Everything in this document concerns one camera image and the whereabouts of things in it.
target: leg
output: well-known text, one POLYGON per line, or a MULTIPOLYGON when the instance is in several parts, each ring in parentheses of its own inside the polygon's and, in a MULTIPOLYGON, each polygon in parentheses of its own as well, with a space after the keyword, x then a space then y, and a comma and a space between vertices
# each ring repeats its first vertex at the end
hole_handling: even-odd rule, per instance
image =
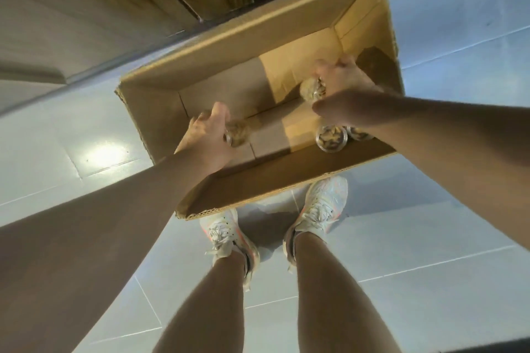
POLYGON ((361 287, 313 233, 295 239, 298 343, 309 352, 400 352, 361 287))
POLYGON ((214 244, 214 266, 166 328, 154 353, 241 353, 244 342, 243 290, 260 263, 255 245, 237 224, 237 211, 201 218, 214 244))
POLYGON ((243 351, 245 257, 235 251, 217 260, 182 304, 155 353, 243 351))
POLYGON ((283 238, 287 260, 298 268, 300 352, 399 353, 368 297, 326 246, 326 233, 347 198, 342 177, 312 184, 283 238))

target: foot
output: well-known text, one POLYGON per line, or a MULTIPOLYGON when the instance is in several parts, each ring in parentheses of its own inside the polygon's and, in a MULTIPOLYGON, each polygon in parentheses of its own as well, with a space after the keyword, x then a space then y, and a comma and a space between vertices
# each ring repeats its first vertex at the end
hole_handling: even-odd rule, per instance
POLYGON ((219 258, 229 256, 232 251, 245 256, 243 289, 249 290, 252 274, 260 263, 260 255, 254 243, 239 228, 237 211, 229 209, 218 214, 205 216, 200 219, 200 225, 206 236, 214 243, 214 248, 206 252, 214 255, 214 263, 219 258))
POLYGON ((334 176, 309 187, 300 216, 283 238, 283 252, 290 267, 296 266, 294 239, 301 232, 311 232, 325 241, 329 228, 342 213, 348 199, 348 181, 334 176))

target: hand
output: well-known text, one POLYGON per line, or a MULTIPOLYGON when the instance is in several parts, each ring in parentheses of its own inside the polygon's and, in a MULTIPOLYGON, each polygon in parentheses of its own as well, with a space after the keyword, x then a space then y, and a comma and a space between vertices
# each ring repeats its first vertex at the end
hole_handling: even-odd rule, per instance
POLYGON ((313 104, 313 110, 327 122, 337 125, 364 125, 366 107, 362 105, 361 97, 383 92, 357 67, 353 56, 347 54, 342 55, 336 64, 317 60, 314 76, 322 78, 326 96, 313 104))
POLYGON ((175 153, 189 150, 199 160, 208 175, 222 169, 235 156, 235 149, 224 141, 225 125, 230 120, 228 106, 215 102, 210 112, 203 112, 190 120, 175 153))

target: forearm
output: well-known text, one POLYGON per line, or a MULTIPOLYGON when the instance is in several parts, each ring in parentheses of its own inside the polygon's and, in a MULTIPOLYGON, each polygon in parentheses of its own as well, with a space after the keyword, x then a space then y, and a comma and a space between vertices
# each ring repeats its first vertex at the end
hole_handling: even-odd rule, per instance
POLYGON ((70 353, 206 175, 185 150, 0 228, 0 351, 70 353))
POLYGON ((530 248, 530 109, 358 95, 350 120, 530 248))

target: open cardboard box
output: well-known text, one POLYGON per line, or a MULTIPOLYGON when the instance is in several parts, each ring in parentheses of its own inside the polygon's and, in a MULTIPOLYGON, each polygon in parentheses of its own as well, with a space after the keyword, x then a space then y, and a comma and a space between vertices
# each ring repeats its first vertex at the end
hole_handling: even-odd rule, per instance
POLYGON ((376 83, 403 92, 387 0, 275 0, 126 75, 116 92, 154 163, 173 154, 189 118, 216 100, 253 128, 229 167, 176 207, 178 217, 246 204, 394 153, 377 139, 333 154, 316 146, 321 119, 298 86, 316 58, 334 62, 343 52, 376 83))

